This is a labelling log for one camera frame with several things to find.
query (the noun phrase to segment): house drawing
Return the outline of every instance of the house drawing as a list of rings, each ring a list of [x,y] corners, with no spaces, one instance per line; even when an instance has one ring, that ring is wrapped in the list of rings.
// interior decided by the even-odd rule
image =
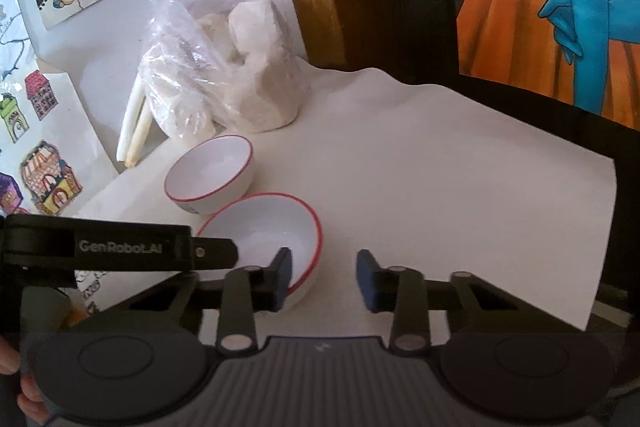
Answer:
[[[47,216],[57,216],[82,191],[58,149],[44,140],[20,164],[20,175],[36,208]]]
[[[27,119],[18,107],[18,101],[7,92],[3,93],[0,99],[0,118],[4,120],[11,141],[14,143],[29,130]]]
[[[0,210],[10,216],[20,208],[22,193],[18,182],[8,174],[0,172]]]
[[[51,109],[58,105],[58,100],[53,94],[49,79],[40,71],[33,71],[28,75],[24,79],[24,85],[27,90],[27,98],[33,105],[39,120],[42,120],[50,113]]]

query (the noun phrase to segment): bowl with red rim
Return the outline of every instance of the bowl with red rim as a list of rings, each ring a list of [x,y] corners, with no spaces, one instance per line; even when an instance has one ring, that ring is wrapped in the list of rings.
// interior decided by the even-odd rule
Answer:
[[[284,309],[313,286],[322,251],[322,226],[305,201],[290,194],[262,192],[228,204],[211,216],[199,237],[226,237],[238,247],[238,263],[269,266],[280,248],[291,250],[292,275]],[[201,280],[222,279],[228,270],[198,272]]]
[[[216,136],[169,169],[164,193],[192,214],[213,214],[242,198],[254,180],[254,147],[243,136]]]

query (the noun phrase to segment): white paper tablecloth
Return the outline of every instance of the white paper tablecloth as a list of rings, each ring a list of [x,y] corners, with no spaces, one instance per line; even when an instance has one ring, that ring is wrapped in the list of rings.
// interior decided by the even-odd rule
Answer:
[[[257,317],[258,335],[387,338],[388,314],[372,315],[355,281],[356,252],[427,279],[466,270],[585,327],[609,236],[616,181],[612,160],[520,123],[440,86],[405,86],[378,70],[309,67],[312,94],[299,118],[250,136],[251,192],[289,192],[324,228],[316,285],[300,304]],[[170,141],[125,172],[79,217],[177,223],[162,190],[184,148]],[[109,274],[100,308],[167,274]],[[216,312],[202,338],[212,341]]]

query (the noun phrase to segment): ribbed black surface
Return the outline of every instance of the ribbed black surface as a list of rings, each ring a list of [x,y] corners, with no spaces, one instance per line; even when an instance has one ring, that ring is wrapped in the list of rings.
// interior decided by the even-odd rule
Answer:
[[[77,427],[64,420],[52,427]],[[506,427],[456,402],[429,365],[376,338],[271,339],[226,360],[187,407],[154,427]],[[597,427],[593,419],[563,427]]]

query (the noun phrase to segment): orange dress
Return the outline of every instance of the orange dress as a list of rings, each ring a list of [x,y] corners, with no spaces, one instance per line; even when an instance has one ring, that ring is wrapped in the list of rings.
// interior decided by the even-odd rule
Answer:
[[[573,103],[574,68],[554,26],[538,17],[545,2],[465,0],[457,19],[460,73]],[[602,115],[640,130],[640,44],[609,41]]]

